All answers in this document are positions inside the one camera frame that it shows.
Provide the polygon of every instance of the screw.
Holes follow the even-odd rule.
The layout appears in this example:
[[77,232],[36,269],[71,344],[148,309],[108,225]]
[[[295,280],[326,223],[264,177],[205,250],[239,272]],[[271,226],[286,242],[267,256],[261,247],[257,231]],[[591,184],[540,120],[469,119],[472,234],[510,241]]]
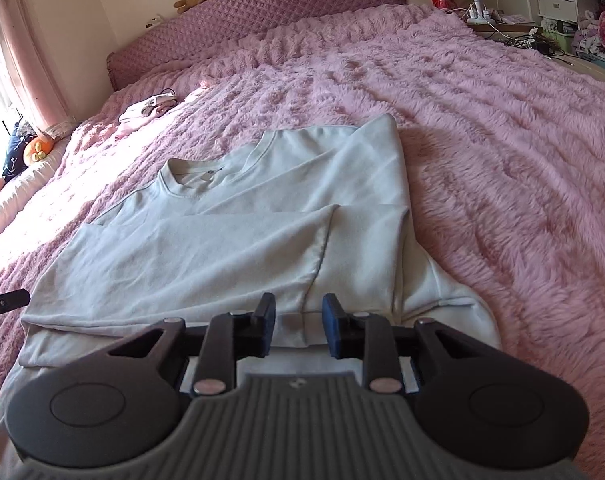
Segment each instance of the screw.
[[417,320],[415,320],[414,325],[426,325],[435,321],[436,320],[433,317],[419,317]]
[[391,377],[378,377],[369,383],[369,389],[377,394],[395,394],[403,388],[403,383]]
[[292,388],[295,388],[296,390],[298,390],[301,387],[305,386],[305,384],[307,384],[307,381],[305,379],[303,379],[302,377],[297,377],[293,381],[289,381],[289,385]]
[[227,389],[227,385],[220,379],[201,379],[194,384],[194,391],[198,395],[218,395]]

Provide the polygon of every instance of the navy patterned pillow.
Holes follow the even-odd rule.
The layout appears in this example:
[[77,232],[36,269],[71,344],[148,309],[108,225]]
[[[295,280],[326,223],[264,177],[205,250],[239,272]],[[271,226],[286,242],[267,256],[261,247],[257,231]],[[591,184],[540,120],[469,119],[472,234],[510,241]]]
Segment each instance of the navy patterned pillow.
[[5,184],[25,171],[26,164],[23,160],[23,153],[25,153],[25,147],[29,144],[29,141],[35,136],[36,132],[27,121],[22,120],[14,125],[14,130],[9,136],[5,165],[2,168],[2,177],[5,179]]

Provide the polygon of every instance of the cable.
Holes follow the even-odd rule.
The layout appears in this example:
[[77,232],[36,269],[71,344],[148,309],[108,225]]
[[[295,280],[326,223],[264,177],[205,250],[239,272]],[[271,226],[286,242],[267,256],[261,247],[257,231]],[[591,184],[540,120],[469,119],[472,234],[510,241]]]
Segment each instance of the cable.
[[[521,48],[524,50],[537,50],[547,59],[559,59],[563,63],[567,63],[570,66],[574,66],[572,62],[563,59],[564,57],[573,57],[577,58],[573,54],[568,54],[563,49],[561,49],[556,42],[549,40],[545,36],[539,33],[535,34],[524,34],[522,36],[516,36],[515,38],[510,38],[507,41],[503,42],[507,46],[514,46],[516,48]],[[545,44],[547,46],[548,52],[540,49],[540,45]]]
[[467,16],[467,14],[469,14],[469,11],[471,10],[471,6],[473,6],[473,4],[471,4],[466,9],[463,9],[463,8],[460,8],[460,9],[450,9],[450,10],[446,10],[445,13],[446,14],[451,14],[451,13],[455,12],[456,10],[464,10],[465,13],[462,16],[458,16],[461,20],[463,20],[465,18],[465,16]]
[[508,40],[511,40],[511,36],[508,36],[506,34],[503,34],[502,32],[500,32],[496,27],[494,27],[492,25],[491,22],[488,22],[487,20],[485,20],[485,23],[483,23],[483,25],[489,25],[489,27],[493,28],[497,33],[499,33],[501,36],[504,36],[505,38],[507,38]]
[[496,13],[497,13],[497,15],[500,15],[500,5],[499,5],[499,3],[500,3],[500,0],[496,0]]

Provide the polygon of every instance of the white pillow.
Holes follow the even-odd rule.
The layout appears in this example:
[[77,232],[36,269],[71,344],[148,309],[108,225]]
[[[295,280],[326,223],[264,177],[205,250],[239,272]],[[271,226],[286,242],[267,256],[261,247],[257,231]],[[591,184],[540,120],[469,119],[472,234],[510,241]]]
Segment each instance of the white pillow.
[[0,234],[22,211],[29,199],[54,176],[60,166],[69,139],[56,143],[51,153],[40,162],[26,168],[0,190]]

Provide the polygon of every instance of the orange plush toy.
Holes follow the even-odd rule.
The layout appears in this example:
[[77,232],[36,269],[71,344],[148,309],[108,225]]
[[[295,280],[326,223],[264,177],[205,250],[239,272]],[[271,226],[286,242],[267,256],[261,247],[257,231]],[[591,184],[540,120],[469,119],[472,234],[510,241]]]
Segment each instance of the orange plush toy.
[[42,139],[41,137],[36,137],[35,139],[32,139],[28,145],[25,146],[23,160],[25,161],[26,165],[31,166],[39,160],[43,160],[47,155],[51,153],[51,150],[53,148],[53,139]]

